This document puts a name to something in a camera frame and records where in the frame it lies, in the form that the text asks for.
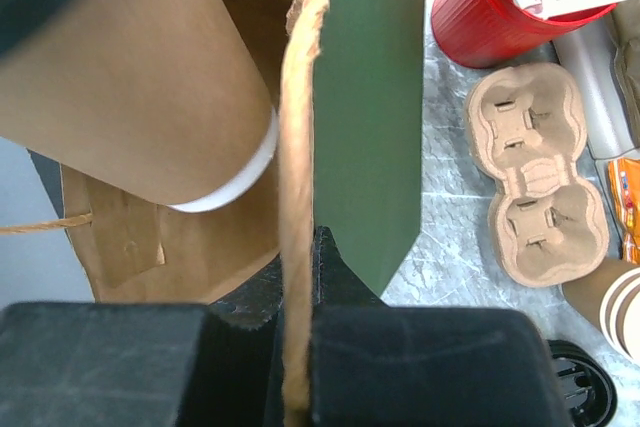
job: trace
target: plastic bag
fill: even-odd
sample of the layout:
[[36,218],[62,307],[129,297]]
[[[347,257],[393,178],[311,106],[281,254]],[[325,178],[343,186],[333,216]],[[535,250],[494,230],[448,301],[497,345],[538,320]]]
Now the plastic bag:
[[640,264],[640,161],[617,159],[609,162],[608,169],[616,218],[625,231],[622,258]]

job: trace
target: marble countertop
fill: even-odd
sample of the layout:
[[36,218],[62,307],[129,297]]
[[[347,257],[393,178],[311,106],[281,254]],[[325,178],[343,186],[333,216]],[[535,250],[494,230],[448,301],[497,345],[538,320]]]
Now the marble countertop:
[[[467,92],[489,71],[470,70],[438,49],[426,0],[423,100],[422,229],[383,294],[390,305],[484,306],[520,310],[547,339],[580,345],[613,377],[618,413],[610,425],[635,425],[640,418],[640,366],[615,352],[602,334],[564,300],[559,287],[532,289],[515,283],[498,266],[488,233],[487,211],[495,182],[473,164],[465,138]],[[513,63],[557,61],[551,45]],[[579,173],[602,190],[588,150]],[[609,256],[618,257],[620,238],[609,211]]]

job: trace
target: green cardboard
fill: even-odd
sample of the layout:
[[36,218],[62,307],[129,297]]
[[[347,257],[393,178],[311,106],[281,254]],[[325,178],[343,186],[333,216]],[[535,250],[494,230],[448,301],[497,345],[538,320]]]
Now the green cardboard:
[[315,216],[378,295],[420,230],[424,0],[331,0],[314,74]]

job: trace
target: red bucket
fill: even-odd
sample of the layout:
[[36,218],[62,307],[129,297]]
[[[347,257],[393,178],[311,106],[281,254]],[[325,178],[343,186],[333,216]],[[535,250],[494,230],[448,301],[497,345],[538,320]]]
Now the red bucket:
[[571,32],[615,5],[542,20],[512,0],[434,0],[431,27],[436,42],[466,67],[491,67]]

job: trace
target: twisted paper handle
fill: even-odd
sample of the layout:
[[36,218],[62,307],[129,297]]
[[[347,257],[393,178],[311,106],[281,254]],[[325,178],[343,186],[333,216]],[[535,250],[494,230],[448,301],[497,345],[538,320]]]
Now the twisted paper handle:
[[14,225],[11,227],[0,227],[0,235],[13,234],[33,234],[35,232],[47,232],[49,230],[70,229],[80,225],[89,224],[93,220],[93,214],[76,215],[66,219],[50,220],[38,222],[37,224]]
[[306,424],[309,410],[313,245],[313,63],[329,0],[294,0],[280,92],[280,257],[284,290],[285,427]]

